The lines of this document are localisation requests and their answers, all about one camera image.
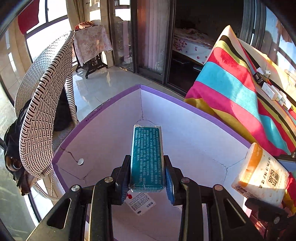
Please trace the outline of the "teal text box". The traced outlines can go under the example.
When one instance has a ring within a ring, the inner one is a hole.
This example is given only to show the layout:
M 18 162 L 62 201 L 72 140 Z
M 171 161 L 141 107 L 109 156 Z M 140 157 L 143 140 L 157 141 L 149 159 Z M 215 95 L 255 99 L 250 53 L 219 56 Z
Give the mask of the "teal text box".
M 161 192 L 165 164 L 160 126 L 133 127 L 129 187 L 133 192 Z

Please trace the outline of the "white long box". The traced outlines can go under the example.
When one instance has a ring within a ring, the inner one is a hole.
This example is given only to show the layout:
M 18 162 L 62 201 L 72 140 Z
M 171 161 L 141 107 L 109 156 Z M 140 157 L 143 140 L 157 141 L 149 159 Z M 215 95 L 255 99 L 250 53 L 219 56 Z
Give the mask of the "white long box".
M 261 89 L 271 100 L 277 99 L 278 94 L 273 90 L 273 88 L 268 83 L 264 82 Z

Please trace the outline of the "white label card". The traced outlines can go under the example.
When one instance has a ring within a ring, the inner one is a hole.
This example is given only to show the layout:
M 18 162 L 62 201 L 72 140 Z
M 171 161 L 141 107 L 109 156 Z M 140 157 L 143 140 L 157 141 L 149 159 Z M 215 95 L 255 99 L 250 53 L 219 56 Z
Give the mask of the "white label card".
M 138 216 L 143 215 L 156 205 L 156 202 L 147 193 L 136 193 L 129 190 L 125 203 Z

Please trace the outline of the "woven black white chair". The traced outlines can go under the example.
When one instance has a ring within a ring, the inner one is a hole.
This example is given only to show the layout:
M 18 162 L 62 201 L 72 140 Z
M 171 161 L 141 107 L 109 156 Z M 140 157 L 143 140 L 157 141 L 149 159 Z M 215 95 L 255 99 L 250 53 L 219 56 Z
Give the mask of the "woven black white chair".
M 55 150 L 79 123 L 72 74 L 74 34 L 70 31 L 62 35 L 41 52 L 23 77 L 15 97 L 16 116 L 26 103 L 29 105 L 20 131 L 22 165 L 33 177 L 34 189 L 52 201 L 59 199 L 47 194 L 37 181 L 53 172 Z M 54 139 L 54 120 L 62 90 L 66 92 L 72 124 Z

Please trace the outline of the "black small box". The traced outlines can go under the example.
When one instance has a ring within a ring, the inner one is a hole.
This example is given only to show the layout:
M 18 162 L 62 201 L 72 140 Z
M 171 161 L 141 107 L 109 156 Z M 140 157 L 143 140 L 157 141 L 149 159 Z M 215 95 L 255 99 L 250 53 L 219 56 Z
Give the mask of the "black small box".
M 264 83 L 269 84 L 269 80 L 259 72 L 254 73 L 253 78 L 260 87 L 263 87 Z

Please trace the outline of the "black bag on chair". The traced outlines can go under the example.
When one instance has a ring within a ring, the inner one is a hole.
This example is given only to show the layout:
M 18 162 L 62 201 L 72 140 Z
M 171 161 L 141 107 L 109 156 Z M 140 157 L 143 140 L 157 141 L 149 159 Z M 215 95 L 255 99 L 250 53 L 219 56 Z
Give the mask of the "black bag on chair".
M 35 180 L 34 176 L 29 174 L 23 167 L 19 153 L 20 131 L 30 102 L 30 100 L 26 102 L 18 118 L 6 130 L 4 136 L 5 167 L 13 175 L 13 180 L 16 182 L 16 186 L 19 188 L 22 196 L 30 193 L 33 181 Z M 66 91 L 62 89 L 56 109 L 54 133 L 65 130 L 71 124 L 73 124 L 73 122 Z

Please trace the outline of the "white orange tissue pack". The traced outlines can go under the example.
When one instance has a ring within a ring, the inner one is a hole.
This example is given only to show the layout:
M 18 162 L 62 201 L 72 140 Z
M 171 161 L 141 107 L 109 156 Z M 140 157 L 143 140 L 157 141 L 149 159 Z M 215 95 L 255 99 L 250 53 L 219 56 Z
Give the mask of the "white orange tissue pack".
M 231 184 L 246 198 L 256 198 L 279 207 L 288 184 L 289 172 L 259 144 L 252 143 L 243 167 Z

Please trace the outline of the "striped colourful blanket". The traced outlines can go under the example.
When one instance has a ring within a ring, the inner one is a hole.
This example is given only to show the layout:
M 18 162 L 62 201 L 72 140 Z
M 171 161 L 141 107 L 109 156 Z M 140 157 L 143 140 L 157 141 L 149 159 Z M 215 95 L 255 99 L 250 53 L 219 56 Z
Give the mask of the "striped colourful blanket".
M 276 160 L 295 150 L 295 106 L 271 100 L 255 82 L 258 68 L 271 72 L 269 85 L 277 87 L 286 99 L 295 97 L 288 75 L 265 54 L 239 40 L 227 26 L 218 37 L 202 71 L 188 91 L 185 102 L 222 121 L 242 141 L 241 145 L 218 136 L 225 151 L 226 186 L 235 199 L 244 197 L 231 184 L 243 167 L 252 143 L 259 144 Z M 289 172 L 280 206 L 295 212 L 295 177 Z

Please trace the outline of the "table with floral cloth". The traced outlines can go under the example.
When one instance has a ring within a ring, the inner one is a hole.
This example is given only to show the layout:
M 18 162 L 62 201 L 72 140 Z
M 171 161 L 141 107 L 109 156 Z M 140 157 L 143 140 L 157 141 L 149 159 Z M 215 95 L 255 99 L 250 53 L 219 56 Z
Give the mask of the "table with floral cloth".
M 113 50 L 106 29 L 100 20 L 81 22 L 74 28 L 73 49 L 77 59 L 76 72 L 86 71 L 85 78 L 102 68 L 108 68 L 102 53 Z

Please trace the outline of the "bed with floral sheet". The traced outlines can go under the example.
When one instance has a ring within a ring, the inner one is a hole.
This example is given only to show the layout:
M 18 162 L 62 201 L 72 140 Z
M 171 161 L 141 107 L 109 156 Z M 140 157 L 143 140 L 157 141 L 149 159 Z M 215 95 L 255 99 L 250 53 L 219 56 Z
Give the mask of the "bed with floral sheet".
M 195 29 L 174 29 L 173 50 L 204 65 L 215 44 L 208 35 Z

